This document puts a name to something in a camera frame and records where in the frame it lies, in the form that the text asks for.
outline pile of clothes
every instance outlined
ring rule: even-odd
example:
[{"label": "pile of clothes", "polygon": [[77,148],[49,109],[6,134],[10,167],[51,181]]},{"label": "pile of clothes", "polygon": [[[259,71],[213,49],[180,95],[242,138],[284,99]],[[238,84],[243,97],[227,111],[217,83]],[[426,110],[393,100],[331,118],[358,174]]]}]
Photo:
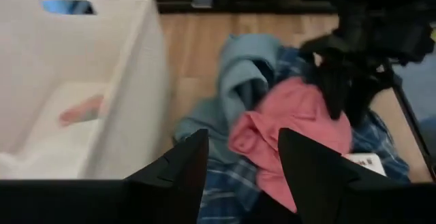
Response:
[{"label": "pile of clothes", "polygon": [[271,35],[247,34],[230,36],[220,58],[216,96],[202,100],[174,132],[180,143],[199,129],[209,132],[198,223],[244,223],[265,196],[296,213],[277,148],[283,127],[342,155],[375,153],[387,177],[409,182],[409,167],[376,113],[368,109],[356,128],[344,113],[330,118],[313,84],[316,66],[298,49]]}]

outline blue plaid shirt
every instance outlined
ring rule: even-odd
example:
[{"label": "blue plaid shirt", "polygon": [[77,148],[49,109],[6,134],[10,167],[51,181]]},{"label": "blue plaid shirt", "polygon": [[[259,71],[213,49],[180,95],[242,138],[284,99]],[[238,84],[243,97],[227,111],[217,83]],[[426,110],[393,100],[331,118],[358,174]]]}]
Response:
[{"label": "blue plaid shirt", "polygon": [[[294,76],[310,78],[311,66],[298,56],[298,49],[284,48],[280,56],[276,82]],[[352,133],[353,153],[377,154],[389,178],[409,182],[409,166],[399,157],[388,128],[376,113],[369,110],[361,126]],[[239,223],[260,193],[255,183],[256,173],[256,166],[242,156],[236,163],[227,165],[209,159],[198,223]]]}]

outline pink cloth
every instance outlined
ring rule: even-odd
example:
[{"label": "pink cloth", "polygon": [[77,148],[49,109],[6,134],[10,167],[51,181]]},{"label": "pink cloth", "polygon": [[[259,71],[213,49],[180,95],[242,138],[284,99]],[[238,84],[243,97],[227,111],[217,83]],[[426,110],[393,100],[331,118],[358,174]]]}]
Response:
[{"label": "pink cloth", "polygon": [[333,121],[320,90],[301,78],[281,82],[256,111],[239,118],[230,134],[230,150],[259,166],[258,187],[296,212],[277,148],[280,128],[290,128],[342,154],[350,150],[352,129],[344,113]]}]

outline floor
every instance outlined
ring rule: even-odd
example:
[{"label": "floor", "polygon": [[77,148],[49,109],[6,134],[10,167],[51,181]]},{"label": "floor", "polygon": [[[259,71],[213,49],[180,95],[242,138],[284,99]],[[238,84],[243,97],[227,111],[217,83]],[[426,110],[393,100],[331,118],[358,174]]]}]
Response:
[{"label": "floor", "polygon": [[[229,34],[270,33],[285,45],[298,47],[329,32],[338,22],[336,16],[268,14],[166,14],[160,20],[168,46],[173,90],[168,134],[197,101],[215,94],[219,51]],[[373,108],[384,113],[380,116],[389,128],[396,128],[391,132],[402,158],[411,167],[410,178],[416,182],[431,181],[393,92],[376,100],[383,102],[375,102]],[[168,140],[165,150],[170,147]]]}]

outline laundry basket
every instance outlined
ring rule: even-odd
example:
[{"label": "laundry basket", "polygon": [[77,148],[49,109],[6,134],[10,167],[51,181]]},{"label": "laundry basket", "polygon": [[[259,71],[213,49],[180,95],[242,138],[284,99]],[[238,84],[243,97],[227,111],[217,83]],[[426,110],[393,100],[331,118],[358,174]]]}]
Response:
[{"label": "laundry basket", "polygon": [[[85,0],[91,14],[66,15],[45,1],[0,0],[0,178],[124,178],[161,152],[170,89],[155,4]],[[77,144],[46,143],[63,110],[96,94]]]}]

